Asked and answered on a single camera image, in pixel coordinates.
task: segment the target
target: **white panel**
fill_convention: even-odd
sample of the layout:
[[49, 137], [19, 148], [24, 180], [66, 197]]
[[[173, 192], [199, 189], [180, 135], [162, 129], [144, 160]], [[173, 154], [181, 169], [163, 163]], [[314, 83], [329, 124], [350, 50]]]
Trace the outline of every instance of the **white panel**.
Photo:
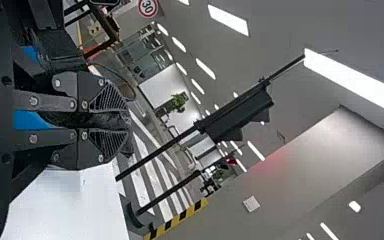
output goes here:
[[2, 240], [128, 240], [111, 163], [47, 169], [12, 201]]

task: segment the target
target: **metal rod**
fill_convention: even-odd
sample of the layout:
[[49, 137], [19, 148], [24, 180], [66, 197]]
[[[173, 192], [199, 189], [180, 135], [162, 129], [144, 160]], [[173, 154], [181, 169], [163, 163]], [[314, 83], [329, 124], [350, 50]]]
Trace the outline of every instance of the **metal rod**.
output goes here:
[[164, 192], [163, 194], [161, 194], [156, 199], [152, 200], [151, 202], [149, 202], [148, 204], [146, 204], [142, 208], [139, 208], [136, 211], [136, 216], [144, 214], [146, 211], [153, 208], [155, 205], [157, 205], [158, 203], [160, 203], [161, 201], [163, 201], [164, 199], [169, 197], [171, 194], [177, 192], [179, 189], [181, 189], [186, 184], [190, 183], [192, 180], [194, 180], [195, 178], [197, 178], [200, 175], [201, 175], [201, 171], [195, 170], [191, 175], [189, 175], [187, 178], [183, 179], [176, 186], [170, 188], [169, 190], [167, 190], [166, 192]]
[[80, 19], [86, 17], [86, 16], [89, 15], [90, 13], [91, 13], [91, 11], [90, 11], [90, 10], [87, 10], [86, 12], [84, 12], [84, 13], [78, 15], [77, 17], [75, 17], [75, 18], [71, 19], [70, 21], [66, 22], [66, 23], [65, 23], [65, 27], [68, 27], [68, 26], [70, 26], [71, 24], [73, 24], [73, 23], [79, 21]]
[[126, 170], [124, 170], [122, 173], [120, 173], [119, 175], [117, 175], [115, 177], [115, 180], [116, 181], [120, 181], [121, 179], [125, 178], [127, 175], [129, 175], [132, 172], [134, 172], [135, 170], [139, 169], [140, 167], [145, 165], [147, 162], [149, 162], [149, 161], [153, 160], [154, 158], [158, 157], [161, 153], [167, 151], [170, 147], [172, 147], [176, 143], [180, 142], [182, 139], [184, 139], [185, 137], [189, 136], [191, 133], [195, 132], [196, 130], [197, 130], [197, 127], [193, 126], [193, 127], [189, 128], [188, 130], [184, 131], [182, 134], [180, 134], [179, 136], [173, 138], [172, 140], [170, 140], [169, 142], [164, 144], [162, 147], [158, 148], [157, 150], [155, 150], [154, 152], [152, 152], [151, 154], [146, 156], [144, 159], [142, 159], [139, 162], [137, 162], [135, 165], [131, 166], [130, 168], [128, 168]]
[[71, 14], [71, 13], [73, 13], [73, 12], [79, 10], [79, 9], [82, 8], [84, 5], [86, 5], [87, 2], [88, 2], [88, 0], [84, 0], [84, 1], [82, 1], [82, 2], [76, 3], [76, 4], [72, 5], [72, 6], [70, 6], [69, 8], [65, 9], [65, 10], [64, 10], [64, 16], [67, 16], [67, 15], [69, 15], [69, 14]]
[[263, 82], [267, 81], [268, 83], [271, 83], [274, 80], [276, 80], [277, 78], [279, 78], [280, 76], [282, 76], [283, 74], [287, 73], [292, 68], [294, 68], [296, 65], [300, 64], [302, 61], [304, 61], [304, 59], [305, 59], [305, 54], [302, 54], [301, 56], [297, 57], [292, 62], [288, 63], [283, 68], [279, 69], [278, 71], [276, 71], [275, 73], [273, 73], [269, 77], [261, 79], [260, 81], [263, 81]]

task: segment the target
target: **white wall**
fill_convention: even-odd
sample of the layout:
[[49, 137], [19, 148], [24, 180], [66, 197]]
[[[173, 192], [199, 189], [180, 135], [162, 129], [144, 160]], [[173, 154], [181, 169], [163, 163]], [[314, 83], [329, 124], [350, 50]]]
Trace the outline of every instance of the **white wall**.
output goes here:
[[[384, 131], [339, 109], [222, 188], [163, 239], [298, 239], [311, 226], [295, 226], [311, 223], [312, 213], [345, 208], [383, 179]], [[248, 213], [242, 201], [252, 195], [261, 208]], [[291, 229], [296, 234], [280, 238]]]

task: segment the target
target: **metal frame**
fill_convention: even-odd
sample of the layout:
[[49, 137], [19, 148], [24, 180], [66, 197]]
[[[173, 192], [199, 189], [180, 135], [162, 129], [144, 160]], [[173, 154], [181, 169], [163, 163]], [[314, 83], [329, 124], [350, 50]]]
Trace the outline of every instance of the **metal frame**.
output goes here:
[[79, 21], [80, 19], [86, 17], [87, 15], [89, 15], [89, 13], [92, 13], [96, 17], [98, 22], [101, 24], [102, 28], [104, 29], [104, 31], [107, 33], [107, 35], [109, 37], [109, 39], [107, 41], [103, 42], [102, 44], [98, 45], [97, 47], [93, 48], [92, 50], [86, 52], [84, 54], [84, 57], [87, 59], [87, 58], [95, 55], [96, 53], [109, 48], [111, 45], [116, 43], [119, 39], [118, 39], [118, 34], [115, 31], [115, 29], [112, 28], [111, 24], [106, 19], [104, 13], [99, 9], [99, 7], [93, 1], [83, 0], [79, 3], [76, 3], [72, 6], [70, 6], [69, 8], [64, 10], [64, 16], [67, 16], [67, 15], [81, 9], [83, 6], [88, 6], [89, 10], [80, 14], [79, 16], [72, 19], [71, 21], [67, 22], [65, 24], [65, 26], [67, 27], [67, 26]]

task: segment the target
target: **industrial machine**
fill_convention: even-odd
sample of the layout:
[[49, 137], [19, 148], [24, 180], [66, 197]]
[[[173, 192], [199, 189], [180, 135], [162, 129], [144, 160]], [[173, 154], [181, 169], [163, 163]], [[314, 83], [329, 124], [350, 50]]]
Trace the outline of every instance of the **industrial machine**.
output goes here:
[[[97, 14], [119, 3], [83, 2]], [[48, 164], [83, 170], [132, 152], [127, 100], [113, 81], [89, 72], [64, 15], [62, 0], [0, 1], [0, 236], [10, 202]], [[25, 112], [53, 126], [16, 129]]]

